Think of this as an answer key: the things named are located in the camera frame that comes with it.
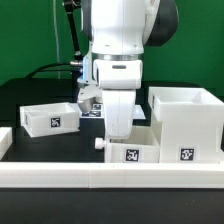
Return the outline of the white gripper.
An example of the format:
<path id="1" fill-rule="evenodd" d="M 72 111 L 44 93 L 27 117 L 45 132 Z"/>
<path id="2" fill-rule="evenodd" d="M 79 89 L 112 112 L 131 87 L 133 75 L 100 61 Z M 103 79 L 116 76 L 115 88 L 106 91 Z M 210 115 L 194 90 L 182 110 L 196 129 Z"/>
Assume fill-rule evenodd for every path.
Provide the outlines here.
<path id="1" fill-rule="evenodd" d="M 110 139 L 127 139 L 132 130 L 136 91 L 102 91 L 106 136 Z"/>

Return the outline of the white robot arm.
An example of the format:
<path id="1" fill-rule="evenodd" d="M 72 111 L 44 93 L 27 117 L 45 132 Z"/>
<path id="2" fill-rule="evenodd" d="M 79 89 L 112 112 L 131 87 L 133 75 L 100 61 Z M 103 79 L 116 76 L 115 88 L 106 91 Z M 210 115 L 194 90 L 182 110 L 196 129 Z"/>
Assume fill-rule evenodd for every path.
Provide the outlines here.
<path id="1" fill-rule="evenodd" d="M 81 0 L 82 31 L 89 39 L 81 81 L 100 96 L 106 136 L 130 136 L 146 46 L 161 46 L 176 32 L 175 0 Z"/>

